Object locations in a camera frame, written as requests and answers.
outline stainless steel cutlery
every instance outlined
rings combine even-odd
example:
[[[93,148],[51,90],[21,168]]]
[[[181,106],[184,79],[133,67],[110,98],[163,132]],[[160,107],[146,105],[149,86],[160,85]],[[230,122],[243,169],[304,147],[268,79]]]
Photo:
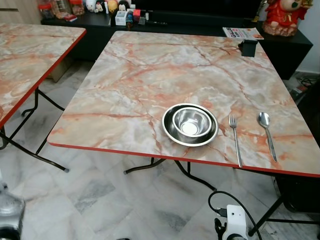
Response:
[[[269,117],[268,113],[260,112],[259,115],[258,115],[258,123],[262,127],[264,127],[264,129],[265,129],[265,133],[266,133],[267,138],[268,138],[269,149],[270,149],[272,158],[273,158],[273,160],[275,162],[277,162],[277,156],[276,156],[276,152],[275,152],[274,143],[272,142],[272,137],[271,137],[271,134],[269,132],[270,117]]]
[[[237,120],[235,118],[234,114],[229,115],[229,125],[233,129],[234,132],[234,141],[235,141],[235,149],[236,149],[236,157],[238,159],[238,164],[239,168],[242,168],[242,160],[241,160],[241,155],[240,155],[240,149],[239,149],[239,144],[238,144],[238,137],[237,137]]]

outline wall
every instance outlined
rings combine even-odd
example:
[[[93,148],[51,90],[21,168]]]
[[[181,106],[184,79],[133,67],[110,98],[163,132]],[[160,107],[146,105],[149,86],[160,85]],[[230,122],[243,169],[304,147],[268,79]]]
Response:
[[[261,21],[267,17],[267,6],[268,4],[260,12]],[[320,0],[313,0],[313,6],[306,13],[304,20],[299,22],[298,29],[313,43],[313,47],[297,71],[320,74]]]

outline black tv stand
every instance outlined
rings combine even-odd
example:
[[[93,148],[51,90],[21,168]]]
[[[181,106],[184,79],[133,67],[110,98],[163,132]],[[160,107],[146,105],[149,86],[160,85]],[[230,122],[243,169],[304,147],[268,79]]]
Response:
[[[61,19],[42,20],[43,25],[69,26],[86,28],[87,34],[69,53],[78,60],[95,61],[116,31],[126,31],[124,26],[109,26],[110,18],[104,13],[86,12],[73,22]],[[281,37],[266,34],[262,22],[246,24],[256,27],[263,35],[259,40],[274,68],[284,80],[288,80],[296,71],[313,44],[298,30],[295,36]],[[135,32],[169,33],[225,37],[221,26],[170,23],[166,26],[137,25],[131,29]]]

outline toy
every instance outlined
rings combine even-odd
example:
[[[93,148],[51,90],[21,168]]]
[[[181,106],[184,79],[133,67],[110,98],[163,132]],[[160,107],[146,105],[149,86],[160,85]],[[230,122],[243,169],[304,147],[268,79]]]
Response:
[[[126,15],[126,20],[125,20],[125,25],[126,25],[126,28],[128,29],[128,31],[131,30],[133,24],[134,24],[134,12],[129,11]]]
[[[108,1],[108,10],[110,15],[113,15],[118,10],[118,3],[116,0]]]
[[[103,11],[104,11],[103,6],[101,5],[101,3],[99,1],[97,1],[96,4],[95,4],[94,12],[95,13],[99,13],[99,12],[103,12]]]
[[[119,1],[119,11],[125,12],[129,8],[130,8],[129,3],[126,0]]]
[[[106,13],[106,14],[109,14],[108,2],[107,2],[107,1],[104,2],[104,8],[105,8],[105,13]]]
[[[305,19],[312,0],[267,0],[266,21],[263,30],[271,35],[293,36],[296,34],[298,19]]]
[[[94,13],[96,10],[96,0],[86,0],[85,6],[88,9],[88,11]]]

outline wooden cabinet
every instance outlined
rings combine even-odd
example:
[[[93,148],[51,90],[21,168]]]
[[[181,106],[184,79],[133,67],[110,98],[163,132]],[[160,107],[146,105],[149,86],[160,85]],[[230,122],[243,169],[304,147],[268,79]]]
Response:
[[[0,23],[40,24],[37,0],[0,0]]]

